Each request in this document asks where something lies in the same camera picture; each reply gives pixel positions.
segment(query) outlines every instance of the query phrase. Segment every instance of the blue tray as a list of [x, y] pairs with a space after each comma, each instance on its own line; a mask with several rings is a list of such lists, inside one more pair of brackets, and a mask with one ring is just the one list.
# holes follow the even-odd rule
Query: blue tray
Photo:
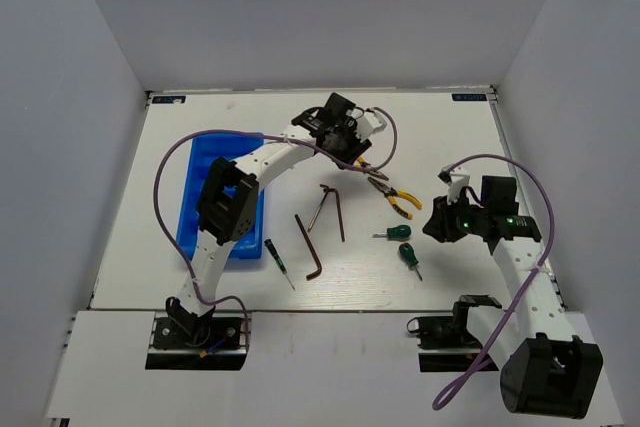
[[[193, 258], [193, 253], [196, 250], [198, 237], [199, 216], [196, 211], [196, 205], [211, 163], [218, 157], [224, 157], [229, 160], [241, 157], [253, 152], [262, 144], [264, 144], [262, 139], [252, 139], [231, 134], [209, 134], [193, 139], [177, 235], [178, 244], [190, 259]], [[262, 256], [263, 214], [264, 190], [260, 192], [258, 197], [255, 224], [247, 235], [242, 237], [233, 247], [230, 257], [236, 259], [259, 259]]]

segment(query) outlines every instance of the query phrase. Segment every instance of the white work surface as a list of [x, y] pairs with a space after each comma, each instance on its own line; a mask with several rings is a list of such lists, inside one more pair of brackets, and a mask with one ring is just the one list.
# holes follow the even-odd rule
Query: white work surface
[[[122, 203], [102, 261], [94, 309], [164, 308], [185, 278], [185, 268], [153, 215], [153, 179], [160, 159], [179, 138], [203, 129], [239, 129], [278, 134], [290, 120], [316, 105], [327, 92], [191, 94], [184, 104], [150, 104]], [[503, 304], [508, 293], [500, 270], [477, 237], [439, 244], [422, 234], [432, 199], [447, 187], [437, 174], [444, 165], [480, 152], [502, 154], [488, 102], [453, 102], [449, 93], [342, 92], [362, 107], [380, 106], [398, 124], [398, 151], [384, 169], [390, 185], [417, 196], [421, 212], [410, 222], [360, 173], [340, 171], [321, 155], [286, 172], [266, 188], [264, 238], [271, 238], [296, 286], [294, 292], [273, 259], [230, 260], [218, 287], [219, 297], [240, 296], [250, 310], [448, 310], [460, 294], [491, 294]], [[391, 145], [391, 129], [372, 137], [365, 154], [375, 164]], [[169, 161], [160, 186], [161, 211], [175, 233], [180, 215], [190, 144]], [[507, 165], [479, 160], [466, 168], [479, 193], [483, 174], [509, 175]], [[346, 243], [340, 241], [336, 208], [325, 204], [311, 239], [323, 265], [322, 275], [307, 281], [316, 267], [293, 215], [311, 220], [320, 199], [320, 183], [340, 191]], [[424, 282], [398, 257], [398, 243], [372, 239], [375, 232], [408, 223]]]
[[[499, 374], [471, 378], [444, 410], [456, 375], [421, 373], [405, 313], [258, 313], [239, 372], [146, 371], [152, 312], [80, 312], [48, 417], [71, 427], [599, 427], [620, 424], [603, 371], [584, 420], [514, 415]], [[576, 331], [592, 341], [580, 314]]]

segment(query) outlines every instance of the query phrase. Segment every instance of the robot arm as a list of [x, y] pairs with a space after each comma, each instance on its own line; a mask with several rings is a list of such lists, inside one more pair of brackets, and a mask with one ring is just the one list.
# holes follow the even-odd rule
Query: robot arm
[[[464, 169], [445, 169], [440, 178], [449, 184], [449, 193], [434, 199], [433, 215], [423, 232], [439, 242], [456, 242], [468, 234], [482, 237], [511, 297], [519, 299], [517, 322], [508, 322], [488, 351], [500, 369], [505, 406], [511, 412], [583, 418], [602, 355], [597, 345], [580, 340], [549, 276], [540, 272], [531, 280], [531, 271], [538, 268], [541, 236], [533, 218], [518, 215], [515, 179], [484, 176], [480, 205], [471, 205], [463, 190], [469, 182]], [[495, 299], [462, 296], [444, 330], [470, 334], [485, 345], [502, 317]]]
[[212, 311], [210, 304], [231, 249], [255, 221], [260, 191], [315, 154], [296, 141], [315, 143], [349, 165], [371, 146], [368, 137], [384, 130], [386, 122], [369, 110], [354, 116], [356, 109], [354, 103], [333, 93], [324, 107], [309, 109], [292, 120], [282, 133], [290, 142], [265, 144], [235, 161], [218, 158], [212, 163], [197, 206], [198, 238], [192, 261], [196, 280], [187, 276], [177, 297], [167, 302], [167, 314], [178, 325], [193, 331], [188, 319]]

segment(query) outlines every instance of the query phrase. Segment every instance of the green screwdriver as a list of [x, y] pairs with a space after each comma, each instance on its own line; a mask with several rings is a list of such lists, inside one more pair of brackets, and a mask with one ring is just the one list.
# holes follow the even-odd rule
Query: green screwdriver
[[404, 240], [411, 236], [411, 227], [408, 225], [398, 225], [396, 227], [389, 227], [384, 234], [373, 234], [374, 238], [382, 238], [389, 240]]
[[278, 264], [278, 267], [280, 267], [280, 270], [282, 271], [282, 273], [284, 274], [284, 276], [287, 278], [287, 280], [289, 281], [289, 285], [291, 286], [291, 288], [293, 290], [296, 290], [296, 288], [293, 286], [293, 284], [291, 283], [291, 279], [289, 278], [289, 276], [287, 275], [287, 269], [285, 269], [284, 267], [284, 262], [282, 262], [282, 259], [280, 258], [280, 256], [278, 255], [278, 251], [276, 250], [276, 246], [273, 245], [273, 242], [271, 242], [271, 239], [267, 239], [264, 241], [264, 245], [267, 247], [267, 250], [269, 250], [269, 252], [271, 253], [273, 259], [276, 261], [276, 264]]
[[418, 270], [418, 259], [416, 259], [416, 254], [413, 252], [413, 247], [411, 247], [411, 244], [409, 244], [408, 242], [400, 244], [398, 251], [400, 252], [400, 257], [402, 257], [402, 260], [407, 263], [410, 269], [416, 271], [416, 275], [420, 279], [420, 282], [422, 282], [422, 276], [420, 275], [420, 271]]

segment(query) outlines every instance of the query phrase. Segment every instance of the hand tool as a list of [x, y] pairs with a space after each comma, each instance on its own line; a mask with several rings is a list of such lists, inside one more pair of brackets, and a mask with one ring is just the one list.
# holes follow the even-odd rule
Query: hand tool
[[373, 234], [373, 238], [383, 238], [389, 240], [404, 240], [411, 236], [411, 227], [408, 225], [398, 225], [389, 227], [386, 233]]
[[413, 247], [408, 242], [400, 244], [398, 247], [398, 251], [400, 252], [400, 257], [405, 263], [409, 266], [409, 269], [413, 269], [416, 271], [416, 275], [422, 282], [422, 275], [420, 275], [420, 271], [418, 270], [418, 259], [416, 259], [416, 254], [413, 252]]
[[307, 275], [307, 280], [315, 279], [322, 273], [322, 264], [320, 263], [320, 259], [318, 258], [318, 254], [316, 254], [316, 249], [313, 248], [313, 244], [311, 243], [311, 239], [307, 235], [307, 232], [304, 230], [304, 225], [302, 225], [302, 221], [300, 220], [300, 216], [295, 214], [296, 222], [298, 223], [298, 227], [300, 228], [300, 232], [302, 232], [302, 236], [304, 237], [304, 241], [307, 243], [307, 247], [309, 247], [309, 252], [311, 252], [311, 257], [313, 257], [314, 262], [316, 263], [317, 270], [315, 272], [311, 272]]
[[334, 193], [336, 195], [336, 207], [338, 209], [338, 224], [340, 225], [340, 237], [344, 242], [345, 238], [344, 238], [344, 226], [342, 225], [342, 209], [340, 208], [340, 194], [338, 193], [337, 189], [332, 189], [328, 185], [320, 184], [320, 187], [322, 187], [322, 190], [324, 191], [324, 197], [322, 197], [322, 200], [320, 201], [320, 205], [318, 205], [318, 208], [316, 209], [316, 213], [313, 214], [313, 219], [311, 219], [311, 222], [309, 223], [309, 227], [307, 227], [307, 232], [311, 232], [311, 229], [313, 229], [313, 226], [316, 223], [316, 219], [318, 218], [318, 214], [320, 213], [320, 210], [322, 209], [322, 206], [324, 205], [324, 201], [327, 199], [327, 196], [330, 193]]
[[[366, 160], [364, 160], [364, 157], [358, 157], [357, 162], [358, 162], [358, 165], [360, 165], [360, 167], [362, 167], [363, 169], [367, 169], [367, 168], [371, 167], [371, 164], [369, 162], [367, 162]], [[375, 177], [375, 178], [381, 179], [381, 180], [386, 180], [386, 181], [389, 180], [389, 177], [384, 175], [379, 170], [372, 170], [370, 172], [363, 172], [363, 174], [370, 175], [371, 177]]]
[[393, 187], [389, 187], [387, 184], [380, 182], [379, 180], [372, 179], [371, 177], [368, 177], [367, 180], [371, 185], [373, 185], [376, 189], [378, 189], [380, 192], [384, 194], [384, 196], [387, 198], [387, 200], [391, 204], [391, 207], [393, 207], [393, 210], [395, 210], [405, 219], [409, 219], [409, 220], [413, 219], [413, 214], [411, 212], [407, 212], [402, 207], [400, 207], [395, 197], [400, 197], [401, 199], [408, 200], [418, 210], [422, 210], [422, 203], [418, 199], [416, 199], [413, 195], [407, 192], [403, 192], [401, 190], [396, 190]]
[[269, 252], [271, 253], [271, 256], [274, 258], [274, 260], [276, 261], [276, 264], [278, 264], [278, 267], [280, 267], [280, 270], [282, 271], [282, 273], [284, 274], [284, 276], [287, 278], [287, 280], [289, 281], [289, 285], [291, 286], [291, 288], [293, 290], [296, 290], [296, 288], [293, 286], [293, 284], [291, 283], [291, 279], [289, 278], [289, 276], [287, 275], [287, 269], [284, 267], [284, 262], [282, 262], [282, 259], [280, 258], [280, 256], [278, 255], [278, 251], [276, 250], [276, 246], [273, 245], [273, 242], [271, 242], [271, 239], [267, 239], [264, 241], [264, 245], [267, 247], [267, 250], [269, 250]]

